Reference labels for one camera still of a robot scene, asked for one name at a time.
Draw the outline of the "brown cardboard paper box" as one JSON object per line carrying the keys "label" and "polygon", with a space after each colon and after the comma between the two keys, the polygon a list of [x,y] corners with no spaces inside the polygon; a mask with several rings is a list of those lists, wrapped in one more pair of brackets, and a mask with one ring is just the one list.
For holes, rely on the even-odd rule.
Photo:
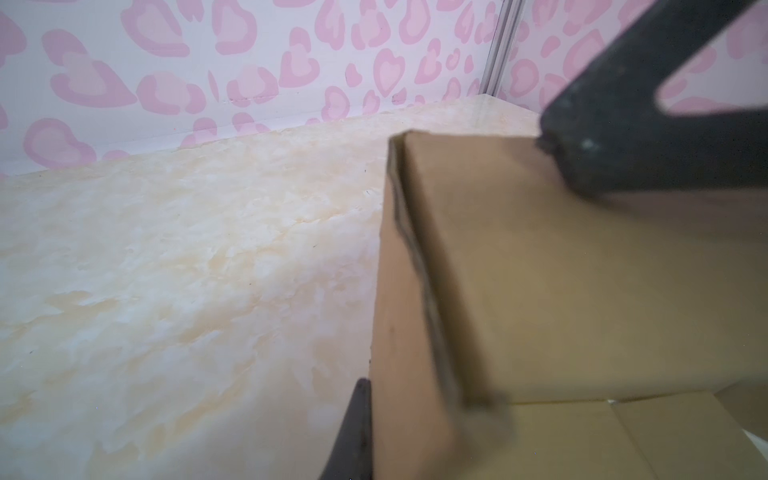
{"label": "brown cardboard paper box", "polygon": [[570,192],[532,138],[390,139],[377,479],[763,479],[767,195]]}

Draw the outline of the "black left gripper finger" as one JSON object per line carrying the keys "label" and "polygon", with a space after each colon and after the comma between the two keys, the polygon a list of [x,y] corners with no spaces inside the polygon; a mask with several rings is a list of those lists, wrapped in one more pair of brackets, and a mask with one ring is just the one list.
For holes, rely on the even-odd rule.
{"label": "black left gripper finger", "polygon": [[371,480],[373,430],[371,382],[357,380],[319,480]]}

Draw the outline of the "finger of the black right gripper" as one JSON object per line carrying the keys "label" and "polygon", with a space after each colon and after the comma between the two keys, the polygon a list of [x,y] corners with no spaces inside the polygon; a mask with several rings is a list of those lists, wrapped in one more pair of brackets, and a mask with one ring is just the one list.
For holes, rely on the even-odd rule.
{"label": "finger of the black right gripper", "polygon": [[672,116],[655,95],[749,1],[657,1],[543,110],[537,147],[580,195],[764,188],[764,108]]}

